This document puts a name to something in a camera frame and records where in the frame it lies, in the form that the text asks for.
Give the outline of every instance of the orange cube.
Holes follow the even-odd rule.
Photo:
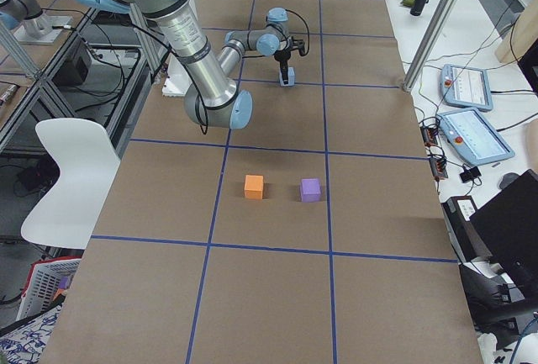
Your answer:
[[[245,176],[245,197],[254,200],[263,199],[263,176],[246,175]]]

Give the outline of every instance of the plastic crate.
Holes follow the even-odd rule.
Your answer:
[[[58,290],[60,280],[76,272],[80,261],[78,257],[61,257],[34,263],[24,286],[17,320],[46,310]]]

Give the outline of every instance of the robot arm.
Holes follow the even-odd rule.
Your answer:
[[[22,22],[26,33],[36,39],[52,31],[49,17],[37,0],[0,0],[0,20],[10,30]]]
[[[293,47],[297,43],[288,37],[287,15],[282,8],[269,12],[265,29],[231,32],[224,48],[216,56],[188,0],[77,1],[113,13],[128,13],[129,5],[135,3],[147,19],[157,23],[193,81],[184,106],[195,123],[231,129],[242,129],[248,124],[252,97],[247,91],[240,91],[237,83],[228,78],[248,50],[257,49],[262,55],[274,55],[281,62],[281,71],[285,65],[283,85],[289,85],[287,54],[295,50]]]

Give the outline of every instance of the white table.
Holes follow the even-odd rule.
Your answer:
[[[439,0],[430,0],[419,17],[412,16],[409,13],[409,8],[401,6],[400,1],[386,0],[393,23],[394,35],[398,40],[399,53],[404,62],[410,63]],[[478,0],[458,0],[429,59],[435,59],[442,55],[473,52],[480,47],[480,44],[492,31],[493,24]],[[491,43],[493,45],[480,50],[469,66],[478,68],[501,66],[502,64],[497,61],[494,55],[494,51],[500,42],[501,39],[498,37],[497,31],[493,32],[490,39],[485,43],[485,45]],[[439,61],[431,61],[426,64],[438,67],[443,67],[447,63],[464,66],[471,58],[471,55],[459,55],[445,57]],[[409,64],[404,63],[404,68],[407,70]],[[515,63],[501,67],[498,70],[488,71],[488,78],[493,91],[530,89],[528,82]],[[434,103],[439,103],[442,96],[439,81],[439,70],[431,67],[426,67],[423,70],[421,92]],[[420,80],[412,91],[414,104],[425,111],[426,117],[433,116],[435,106],[419,95],[419,87]],[[500,129],[537,112],[538,98],[534,94],[493,95],[493,106],[493,111],[486,113],[485,116],[494,128]],[[439,107],[439,112],[452,109],[455,108],[443,103]],[[423,118],[422,113],[418,110],[417,118],[418,120]],[[473,188],[470,193],[479,208],[499,192],[498,184],[505,173],[516,172],[520,174],[530,167],[525,146],[526,124],[506,130],[501,135],[514,149],[515,157],[502,161],[500,164],[488,164],[479,167],[483,184],[481,187]],[[451,146],[444,139],[441,142],[448,160],[462,163],[461,158]],[[439,198],[441,202],[445,202],[451,196],[466,194],[471,187],[470,183],[463,184],[461,182],[459,174],[462,169],[460,167],[448,164],[446,169],[449,178],[440,182]]]

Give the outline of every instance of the cube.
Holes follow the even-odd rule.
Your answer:
[[[245,176],[245,197],[253,200],[263,199],[263,176],[246,175]]]
[[[321,185],[317,177],[301,179],[301,201],[303,203],[318,202],[321,200]]]

